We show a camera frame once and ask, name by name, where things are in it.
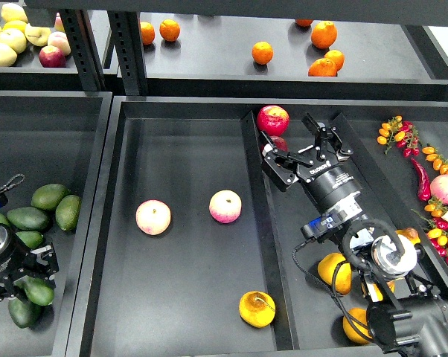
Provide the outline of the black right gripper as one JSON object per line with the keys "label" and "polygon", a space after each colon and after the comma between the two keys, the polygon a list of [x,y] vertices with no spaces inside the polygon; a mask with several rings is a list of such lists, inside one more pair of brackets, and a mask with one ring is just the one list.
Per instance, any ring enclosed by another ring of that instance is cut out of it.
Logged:
{"label": "black right gripper", "polygon": [[342,142],[336,127],[317,122],[310,113],[301,121],[313,135],[314,145],[298,152],[275,150],[263,154],[262,146],[268,141],[273,147],[273,143],[271,135],[259,133],[262,170],[282,192],[299,180],[319,213],[329,211],[347,197],[355,199],[362,191],[361,184],[340,164],[353,155],[353,150]]}

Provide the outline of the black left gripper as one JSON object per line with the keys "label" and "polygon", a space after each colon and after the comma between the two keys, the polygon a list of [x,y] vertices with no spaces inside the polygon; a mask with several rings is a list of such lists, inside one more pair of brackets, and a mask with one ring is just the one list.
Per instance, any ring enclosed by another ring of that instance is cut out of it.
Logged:
{"label": "black left gripper", "polygon": [[40,279],[52,289],[56,288],[55,274],[59,271],[52,243],[30,251],[29,247],[6,225],[0,225],[0,302],[21,296],[10,280],[3,279],[25,269],[25,275]]}

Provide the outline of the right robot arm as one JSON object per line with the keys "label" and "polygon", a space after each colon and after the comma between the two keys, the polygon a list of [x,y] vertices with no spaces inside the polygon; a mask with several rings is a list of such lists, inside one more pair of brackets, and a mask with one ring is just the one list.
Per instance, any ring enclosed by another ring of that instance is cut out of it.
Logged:
{"label": "right robot arm", "polygon": [[422,246],[362,209],[361,185],[343,166],[352,150],[337,130],[310,115],[303,122],[314,142],[298,152],[279,149],[268,132],[259,132],[261,167],[281,191],[302,185],[319,213],[302,227],[304,241],[334,242],[342,263],[359,275],[368,307],[363,320],[346,312],[348,324],[384,353],[448,356],[448,300],[414,272]]}

